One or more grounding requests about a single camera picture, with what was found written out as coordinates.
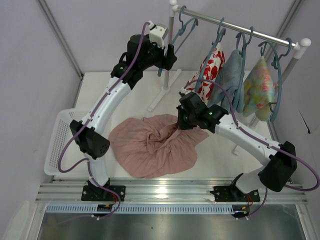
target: garment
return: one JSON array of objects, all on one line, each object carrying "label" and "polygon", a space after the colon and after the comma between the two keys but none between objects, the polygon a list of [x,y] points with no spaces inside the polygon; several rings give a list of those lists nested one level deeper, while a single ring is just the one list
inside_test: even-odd
[{"label": "garment", "polygon": [[260,121],[267,121],[274,102],[276,83],[272,80],[265,58],[262,56],[244,81],[243,116],[255,113]]},{"label": "garment", "polygon": [[[190,81],[188,81],[187,83],[189,83],[193,80],[197,80],[199,78],[200,72],[206,62],[206,58],[207,57],[204,58],[201,66],[200,66],[200,69],[196,72],[196,74],[192,77],[192,79]],[[222,49],[222,45],[219,42],[217,44],[216,48],[213,50],[207,65],[205,66],[205,70],[203,73],[203,79],[215,81],[215,79],[216,79],[219,71],[222,69],[222,66],[224,63],[225,63],[225,54]],[[196,82],[191,83],[191,85],[188,86],[186,89],[189,91],[195,92],[195,87],[196,87]],[[212,83],[203,81],[201,83],[201,86],[200,86],[198,92],[195,92],[195,93],[198,94],[199,97],[202,99],[202,101],[207,104],[208,100],[210,98],[211,92],[213,90],[213,87],[214,87],[214,85]]]},{"label": "garment", "polygon": [[155,178],[192,168],[198,158],[195,146],[209,135],[196,127],[178,130],[170,114],[142,120],[128,118],[109,135],[120,165],[135,178]]},{"label": "garment", "polygon": [[[223,68],[215,80],[217,84],[221,85],[227,91],[228,96],[231,100],[233,100],[233,107],[239,113],[242,113],[244,110],[243,84],[241,84],[241,88],[238,89],[239,81],[243,81],[243,79],[240,79],[242,62],[243,60],[240,55],[240,51],[238,49],[233,50],[229,59],[223,65]],[[235,102],[234,97],[237,91],[240,91],[240,98],[237,102]],[[221,106],[224,109],[230,112],[230,104],[225,93],[219,87],[215,86],[208,101],[208,107],[212,106],[213,104],[218,104],[219,102],[221,102]]]}]

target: red and white shirt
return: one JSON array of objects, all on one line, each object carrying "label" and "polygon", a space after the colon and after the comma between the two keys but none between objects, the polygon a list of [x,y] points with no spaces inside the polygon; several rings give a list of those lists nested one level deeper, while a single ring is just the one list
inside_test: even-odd
[{"label": "red and white shirt", "polygon": [[[204,58],[199,70],[196,72],[196,74],[193,76],[193,78],[191,80],[189,80],[187,83],[199,78],[200,72],[201,72],[202,68],[204,67],[206,58],[207,57]],[[205,66],[205,70],[203,73],[203,79],[215,81],[218,76],[218,73],[222,69],[222,66],[225,63],[225,61],[226,61],[225,54],[224,54],[224,51],[222,50],[221,43],[219,42],[217,44],[216,48],[213,50],[207,65]],[[191,83],[191,85],[188,86],[186,89],[189,91],[195,92],[196,83],[197,82]],[[195,93],[198,94],[199,97],[202,99],[202,101],[204,101],[207,104],[213,88],[214,88],[213,83],[203,81],[203,82],[201,82],[199,90]]]}]

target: orange wire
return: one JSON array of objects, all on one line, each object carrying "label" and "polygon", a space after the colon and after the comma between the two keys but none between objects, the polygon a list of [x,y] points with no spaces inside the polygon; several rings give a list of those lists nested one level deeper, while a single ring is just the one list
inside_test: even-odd
[{"label": "orange wire", "polygon": [[250,195],[248,195],[247,198],[251,201],[251,204],[249,205],[249,207],[251,207],[254,204],[254,201]]},{"label": "orange wire", "polygon": [[115,195],[115,194],[113,194],[113,193],[112,193],[112,195],[113,195],[113,205],[114,205],[114,204],[116,204],[116,203],[117,203],[117,197],[116,197],[116,195]]}]

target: metal bracket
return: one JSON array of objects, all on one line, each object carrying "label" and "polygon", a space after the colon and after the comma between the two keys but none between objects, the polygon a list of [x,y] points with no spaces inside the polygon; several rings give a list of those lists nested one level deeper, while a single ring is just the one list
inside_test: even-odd
[{"label": "metal bracket", "polygon": [[259,195],[258,190],[251,191],[248,194],[243,194],[243,196],[240,200],[236,200],[235,197],[231,194],[230,186],[214,186],[213,191],[210,191],[210,193],[214,195],[214,200],[217,203],[221,203],[221,202],[246,203],[246,202],[248,202],[248,196],[251,197],[252,202],[254,202],[254,203],[260,202],[260,195]]},{"label": "metal bracket", "polygon": [[[125,200],[126,186],[113,186],[110,185],[110,180],[103,186],[106,189],[110,189],[120,196],[121,202]],[[114,196],[107,191],[104,191],[100,187],[93,185],[90,181],[87,181],[83,187],[81,201],[87,202],[113,202]]]}]

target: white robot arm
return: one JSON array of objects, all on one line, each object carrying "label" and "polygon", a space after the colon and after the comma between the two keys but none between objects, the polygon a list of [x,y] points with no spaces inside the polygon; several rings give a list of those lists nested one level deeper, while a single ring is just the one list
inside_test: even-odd
[{"label": "white robot arm", "polygon": [[240,128],[235,124],[232,115],[224,108],[218,105],[207,107],[194,92],[180,95],[182,96],[179,100],[181,105],[177,107],[179,129],[187,130],[194,127],[208,129],[214,134],[233,141],[263,165],[260,169],[250,173],[241,173],[233,180],[229,187],[234,199],[238,200],[254,190],[265,187],[275,192],[282,190],[297,169],[297,160],[273,149],[272,146],[295,156],[296,151],[293,144],[287,141],[280,144],[244,125]]},{"label": "white robot arm", "polygon": [[144,70],[152,66],[170,70],[177,60],[173,45],[168,45],[165,54],[167,27],[149,21],[149,29],[147,35],[131,36],[127,52],[122,54],[119,63],[113,68],[108,86],[96,104],[81,121],[73,120],[70,124],[72,134],[76,135],[74,140],[86,159],[89,159],[92,175],[100,186],[104,186],[109,180],[104,155],[110,142],[102,133],[111,115],[143,77]]}]

